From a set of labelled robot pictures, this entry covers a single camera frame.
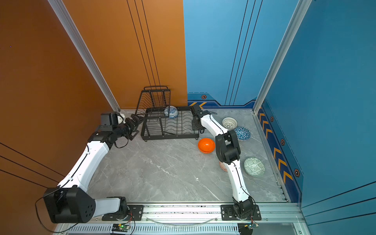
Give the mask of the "blue floral white bowl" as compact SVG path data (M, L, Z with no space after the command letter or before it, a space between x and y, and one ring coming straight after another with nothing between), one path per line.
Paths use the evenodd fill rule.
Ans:
M174 106L168 106L164 109L164 115L170 119L174 119L178 117L179 111Z

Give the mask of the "black wire dish rack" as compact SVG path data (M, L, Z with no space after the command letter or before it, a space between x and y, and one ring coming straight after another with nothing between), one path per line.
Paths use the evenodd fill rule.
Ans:
M141 91L135 115L144 118L141 137L144 141L169 139L199 139L199 130L193 130L193 115L189 106L174 106L167 86L146 86ZM164 109L174 106L177 118L164 115Z

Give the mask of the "orange plastic bowl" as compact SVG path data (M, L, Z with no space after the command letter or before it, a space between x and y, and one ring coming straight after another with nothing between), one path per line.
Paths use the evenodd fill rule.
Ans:
M212 139L203 138L198 142L198 149L205 154L212 153L215 150L215 143Z

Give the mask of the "red geometric pattern bowl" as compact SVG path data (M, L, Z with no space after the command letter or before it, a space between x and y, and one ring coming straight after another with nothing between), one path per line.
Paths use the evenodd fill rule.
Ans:
M227 172L227 169L226 169L225 165L224 165L222 162L219 162L219 166L220 166L220 168L221 168L223 171Z

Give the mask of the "green geometric pattern bowl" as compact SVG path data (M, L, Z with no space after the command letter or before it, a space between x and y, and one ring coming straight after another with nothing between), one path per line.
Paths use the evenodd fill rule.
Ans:
M254 177L262 176L265 173L265 166L262 161L253 157L244 161L244 168L248 175Z

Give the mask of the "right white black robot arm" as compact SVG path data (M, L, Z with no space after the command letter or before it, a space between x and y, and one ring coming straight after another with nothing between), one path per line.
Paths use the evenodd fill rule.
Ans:
M229 130L215 120L212 113L198 104L191 106L193 125L198 130L208 130L215 137L216 155L227 169L230 178L235 216L239 220L255 218L256 203L249 194L241 172L240 144L234 130Z

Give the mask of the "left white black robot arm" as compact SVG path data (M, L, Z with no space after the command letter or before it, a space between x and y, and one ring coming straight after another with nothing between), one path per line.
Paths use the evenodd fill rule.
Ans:
M42 197L52 223L87 223L97 216L117 220L129 217L125 197L93 199L87 190L99 163L111 147L120 138L133 140L143 121L142 117L134 114L127 118L119 113L101 115L101 124L89 137L84 152L68 175L56 188L48 188Z

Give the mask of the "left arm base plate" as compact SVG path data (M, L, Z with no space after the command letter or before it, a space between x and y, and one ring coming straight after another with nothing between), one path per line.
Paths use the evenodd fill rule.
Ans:
M120 209L117 212L114 213L108 213L105 214L102 217L102 221L115 221L115 222L121 222L121 221L141 221L142 216L144 212L144 206L143 205L127 205L126 209Z

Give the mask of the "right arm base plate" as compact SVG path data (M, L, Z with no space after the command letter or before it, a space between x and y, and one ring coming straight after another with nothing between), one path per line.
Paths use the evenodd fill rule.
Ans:
M234 205L221 205L221 219L223 221L247 220L261 221L261 213L258 205L254 205L249 210L236 209Z

